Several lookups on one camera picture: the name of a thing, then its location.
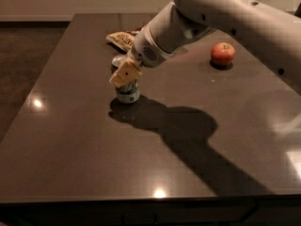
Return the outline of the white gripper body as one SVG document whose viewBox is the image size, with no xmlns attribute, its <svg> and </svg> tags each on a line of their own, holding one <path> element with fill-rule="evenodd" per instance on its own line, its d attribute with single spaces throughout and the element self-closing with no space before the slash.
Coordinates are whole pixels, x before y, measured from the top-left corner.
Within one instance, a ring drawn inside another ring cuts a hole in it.
<svg viewBox="0 0 301 226">
<path fill-rule="evenodd" d="M 145 25 L 135 36 L 128 56 L 139 66 L 155 68 L 173 55 L 170 32 L 152 24 Z"/>
</svg>

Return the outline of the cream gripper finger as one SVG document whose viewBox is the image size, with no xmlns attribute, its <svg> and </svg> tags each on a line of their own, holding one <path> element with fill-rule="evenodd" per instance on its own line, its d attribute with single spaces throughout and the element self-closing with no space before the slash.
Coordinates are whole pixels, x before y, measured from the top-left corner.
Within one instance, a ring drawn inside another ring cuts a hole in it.
<svg viewBox="0 0 301 226">
<path fill-rule="evenodd" d="M 139 63 L 128 57 L 115 57 L 112 60 L 112 65 L 117 69 L 112 73 L 109 82 L 116 88 L 123 87 L 142 74 Z"/>
</svg>

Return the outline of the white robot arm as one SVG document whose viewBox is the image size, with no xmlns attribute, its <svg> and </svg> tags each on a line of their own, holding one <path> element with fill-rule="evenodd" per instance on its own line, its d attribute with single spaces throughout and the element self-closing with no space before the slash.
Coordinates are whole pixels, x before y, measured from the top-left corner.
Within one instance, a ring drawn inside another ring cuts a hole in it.
<svg viewBox="0 0 301 226">
<path fill-rule="evenodd" d="M 221 30 L 294 91 L 301 91 L 301 19 L 256 0 L 173 0 L 146 24 L 110 82 L 117 88 L 185 44 Z"/>
</svg>

